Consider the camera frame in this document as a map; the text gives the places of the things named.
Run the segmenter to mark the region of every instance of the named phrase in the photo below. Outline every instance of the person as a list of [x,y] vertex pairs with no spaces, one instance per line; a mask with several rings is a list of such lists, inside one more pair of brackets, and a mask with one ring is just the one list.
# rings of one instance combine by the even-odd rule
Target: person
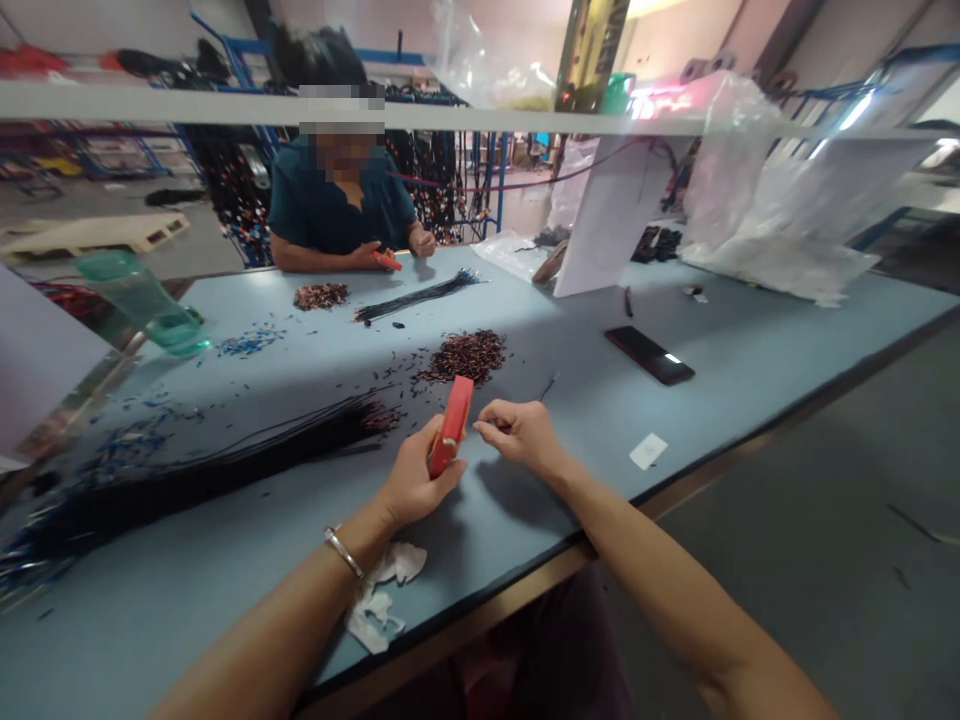
[[[457,486],[466,469],[462,459],[434,481],[427,472],[442,423],[438,415],[403,442],[382,490],[337,530],[362,569],[375,565],[399,528],[433,512]],[[786,652],[696,560],[563,448],[542,404],[495,400],[474,428],[569,505],[713,717],[837,717]],[[197,661],[151,718],[289,716],[357,583],[346,559],[321,545]],[[519,647],[529,654],[517,666],[511,716],[633,717],[609,619],[593,588],[590,573],[581,573],[502,624],[518,621]],[[361,717],[466,717],[465,690],[457,683],[475,686],[481,673],[478,663],[473,667],[440,666]]]
[[[371,94],[363,63],[346,36],[332,28],[294,37],[280,27],[274,55],[301,94],[310,94],[308,86]],[[433,255],[437,240],[417,219],[382,131],[336,123],[313,130],[301,128],[273,161],[267,225],[277,267],[291,273],[382,270],[375,250],[387,257],[401,249]]]

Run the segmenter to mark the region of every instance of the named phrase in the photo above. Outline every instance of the plastic bag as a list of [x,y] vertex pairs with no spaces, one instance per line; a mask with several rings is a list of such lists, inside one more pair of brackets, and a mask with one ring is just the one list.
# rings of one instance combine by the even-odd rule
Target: plastic bag
[[435,0],[433,19],[437,54],[424,60],[450,92],[483,110],[553,110],[556,83],[540,63],[516,65],[514,42],[485,38],[455,0]]
[[[569,175],[577,170],[589,167],[597,156],[599,145],[600,138],[598,137],[583,141],[568,138],[563,154],[561,174]],[[585,172],[553,185],[553,191],[550,195],[550,214],[547,216],[548,228],[573,227],[589,179],[590,173]]]
[[553,250],[552,247],[539,247],[533,238],[520,237],[513,230],[497,233],[471,245],[470,249],[487,262],[527,282],[533,282],[533,274]]
[[728,70],[690,83],[712,94],[703,142],[683,200],[689,216],[682,247],[716,249],[737,231],[780,127],[780,110],[757,84]]
[[813,160],[771,162],[732,238],[681,249],[691,265],[838,307],[844,288],[878,261],[843,247],[901,203],[891,188],[929,143],[832,141]]

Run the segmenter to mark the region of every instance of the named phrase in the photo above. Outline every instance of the shelf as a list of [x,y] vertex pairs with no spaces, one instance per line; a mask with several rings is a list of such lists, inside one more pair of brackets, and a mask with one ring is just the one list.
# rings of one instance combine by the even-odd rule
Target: shelf
[[[108,120],[214,125],[295,126],[301,122],[383,123],[387,129],[479,130],[494,132],[589,133],[594,135],[694,136],[704,118],[633,120],[609,115],[474,110],[385,103],[384,110],[360,109],[357,100],[301,99],[271,95],[155,90],[109,85],[51,85],[0,81],[0,120]],[[902,128],[801,127],[783,124],[781,137],[812,140],[938,140],[935,130]]]

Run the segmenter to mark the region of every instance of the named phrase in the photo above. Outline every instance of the white card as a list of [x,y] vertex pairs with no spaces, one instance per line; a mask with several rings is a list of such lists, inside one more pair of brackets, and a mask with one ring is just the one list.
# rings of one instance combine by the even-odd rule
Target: white card
[[646,470],[653,465],[656,459],[660,457],[660,453],[666,449],[667,444],[653,433],[650,433],[643,439],[642,443],[633,449],[633,452],[630,453],[630,459],[633,460],[641,470]]

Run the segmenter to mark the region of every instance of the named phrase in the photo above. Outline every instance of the red tool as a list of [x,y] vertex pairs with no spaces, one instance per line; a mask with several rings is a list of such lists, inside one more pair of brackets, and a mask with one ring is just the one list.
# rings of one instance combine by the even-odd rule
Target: red tool
[[447,412],[443,416],[443,427],[433,441],[430,450],[430,479],[443,474],[447,465],[457,457],[460,441],[467,429],[467,415],[470,414],[470,399],[473,397],[473,380],[457,375],[453,379]]
[[373,256],[377,259],[377,262],[384,267],[388,267],[391,270],[403,270],[403,265],[398,263],[392,257],[388,257],[381,252],[377,252],[376,250],[373,251]]

